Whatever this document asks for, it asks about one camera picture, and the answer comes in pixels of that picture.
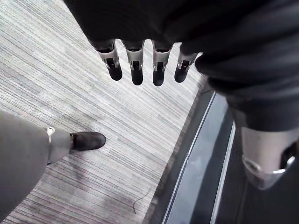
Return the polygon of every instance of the robotic fingertip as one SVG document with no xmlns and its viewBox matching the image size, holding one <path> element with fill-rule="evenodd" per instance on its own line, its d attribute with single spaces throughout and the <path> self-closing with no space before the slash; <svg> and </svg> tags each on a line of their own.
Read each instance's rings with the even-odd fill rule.
<svg viewBox="0 0 299 224">
<path fill-rule="evenodd" d="M 109 74 L 110 74 L 110 77 L 115 80 L 115 81 L 119 81 L 121 80 L 122 78 L 122 71 L 121 71 L 121 67 L 118 66 L 118 67 L 110 67 L 109 70 Z"/>
<path fill-rule="evenodd" d="M 164 71 L 158 70 L 154 71 L 153 74 L 153 83 L 155 86 L 161 86 L 164 82 Z"/>
<path fill-rule="evenodd" d="M 134 69 L 131 70 L 131 73 L 132 73 L 132 81 L 134 85 L 141 85 L 143 82 L 142 70 Z"/>
<path fill-rule="evenodd" d="M 176 69 L 175 73 L 174 73 L 174 79 L 176 80 L 177 83 L 182 83 L 183 81 L 185 81 L 187 77 L 187 71 L 183 70 L 183 69 Z"/>
</svg>

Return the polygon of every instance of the metal threshold strip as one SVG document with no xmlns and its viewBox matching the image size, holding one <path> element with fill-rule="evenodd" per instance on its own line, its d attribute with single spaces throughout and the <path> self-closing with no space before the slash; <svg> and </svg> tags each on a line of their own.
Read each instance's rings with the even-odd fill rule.
<svg viewBox="0 0 299 224">
<path fill-rule="evenodd" d="M 162 223 L 214 223 L 234 134 L 226 100 L 214 93 L 185 157 Z"/>
</svg>

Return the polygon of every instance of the silver metal bracket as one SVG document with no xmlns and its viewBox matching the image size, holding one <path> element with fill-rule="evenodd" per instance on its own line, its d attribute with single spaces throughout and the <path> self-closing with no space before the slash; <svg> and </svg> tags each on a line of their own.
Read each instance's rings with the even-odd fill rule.
<svg viewBox="0 0 299 224">
<path fill-rule="evenodd" d="M 113 45 L 113 50 L 107 53 L 102 53 L 98 51 L 98 54 L 100 55 L 102 61 L 105 63 L 106 67 L 110 69 L 109 64 L 107 63 L 107 59 L 112 58 L 113 62 L 115 64 L 115 67 L 118 68 L 119 66 L 119 59 L 118 59 L 118 54 L 115 46 L 115 40 L 112 40 L 112 45 Z"/>
</svg>

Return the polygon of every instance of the floor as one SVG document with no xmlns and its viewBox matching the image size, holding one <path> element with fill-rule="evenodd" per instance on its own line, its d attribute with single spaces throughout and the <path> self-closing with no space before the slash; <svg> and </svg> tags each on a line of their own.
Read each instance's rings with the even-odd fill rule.
<svg viewBox="0 0 299 224">
<path fill-rule="evenodd" d="M 113 81 L 61 0 L 0 0 L 0 109 L 40 126 L 98 131 L 106 145 L 48 166 L 4 223 L 141 223 L 200 87 L 192 67 L 174 81 L 179 45 L 161 87 L 146 41 L 141 86 L 117 42 Z"/>
</svg>

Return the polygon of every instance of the gray leg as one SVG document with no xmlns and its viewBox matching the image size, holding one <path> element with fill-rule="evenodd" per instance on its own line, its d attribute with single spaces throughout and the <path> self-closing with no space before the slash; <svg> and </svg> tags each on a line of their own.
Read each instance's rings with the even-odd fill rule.
<svg viewBox="0 0 299 224">
<path fill-rule="evenodd" d="M 68 154 L 70 134 L 0 111 L 0 222 L 30 193 L 49 162 Z"/>
</svg>

